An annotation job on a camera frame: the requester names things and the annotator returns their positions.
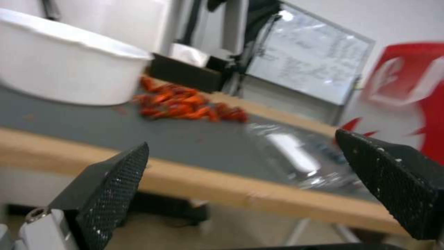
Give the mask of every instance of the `white container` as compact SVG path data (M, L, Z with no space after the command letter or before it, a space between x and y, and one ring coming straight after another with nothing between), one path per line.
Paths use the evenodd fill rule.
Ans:
M59 10L61 23L165 56L176 38L179 19L184 24L188 18L187 11L182 14L182 3L191 6L190 0L51 0L51 3ZM0 0L0 8L45 17L42 0Z
M121 104L150 60L111 38L0 9L0 79L11 88L76 104Z

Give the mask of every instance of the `table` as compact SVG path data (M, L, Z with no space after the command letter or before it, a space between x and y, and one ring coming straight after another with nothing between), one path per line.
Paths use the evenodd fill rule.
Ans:
M266 119L334 136L334 127L303 119L294 114L222 93L207 94L207 97L212 102L226 102L243 107L252 115L253 120ZM1 87L0 165L75 176L84 167L117 154L121 150L119 148L130 148L138 143L135 141L131 145L126 145L125 138L128 136L137 138L137 132L142 128L141 124L148 122L140 118L139 125L134 123L131 124L131 129L124 129L127 128L125 127L127 122L134 122L133 116L136 113L133 104L119 107L67 105L29 97ZM118 121L119 125L111 123L112 121ZM254 153L250 152L250 149L245 149L246 152L243 154L231 155L228 160L222 153L214 153L221 152L220 150L235 152L238 149L236 143L240 141L231 142L229 147L223 139L220 143L212 142L212 151L207 149L209 144L205 137L193 142L184 141L187 133L194 131L196 127L206 136L224 138L226 135L220 135L222 132L239 132L241 128L239 124L209 125L206 121L176 120L159 120L152 124L154 125L150 125L150 135L158 136L158 141L155 141L158 144L150 144L148 140L151 156L149 168L139 185L140 191L178 198L209 200L229 206L407 235L379 203L338 194L301 190L279 183L276 177L267 172L263 164L261 165L257 159L252 159ZM213 134L219 135L214 136L209 133L209 126L216 126L217 133ZM106 138L122 143L107 146L109 140L105 140ZM174 141L174 145L162 144L159 140L163 138ZM198 152L189 149L189 145L198 144L202 144ZM168 159L171 155L179 161ZM247 160L258 164L255 166L258 171L251 171L249 176L241 174L246 169L243 164ZM230 165L230 168L220 171L217 166L221 165L221 161L223 166Z

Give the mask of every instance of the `plastic sheet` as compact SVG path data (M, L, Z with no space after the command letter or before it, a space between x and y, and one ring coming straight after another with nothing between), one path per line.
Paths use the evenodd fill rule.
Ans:
M332 138L275 124L252 123L246 129L270 167L300 188L359 185Z

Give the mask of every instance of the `metal bolt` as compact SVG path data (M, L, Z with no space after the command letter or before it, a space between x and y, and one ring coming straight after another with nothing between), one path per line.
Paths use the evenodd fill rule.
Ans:
M33 223L33 222L47 216L50 213L51 212L50 212L49 208L47 208L47 207L36 208L26 215L26 218L25 218L26 223L28 223L28 224Z

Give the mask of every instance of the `wooden table edge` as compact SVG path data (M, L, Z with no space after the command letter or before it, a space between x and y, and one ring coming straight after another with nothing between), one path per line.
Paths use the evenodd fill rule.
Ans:
M0 128L2 166L74 177L86 166L117 153L113 149ZM408 235L380 204L152 157L148 165L139 185L140 191Z

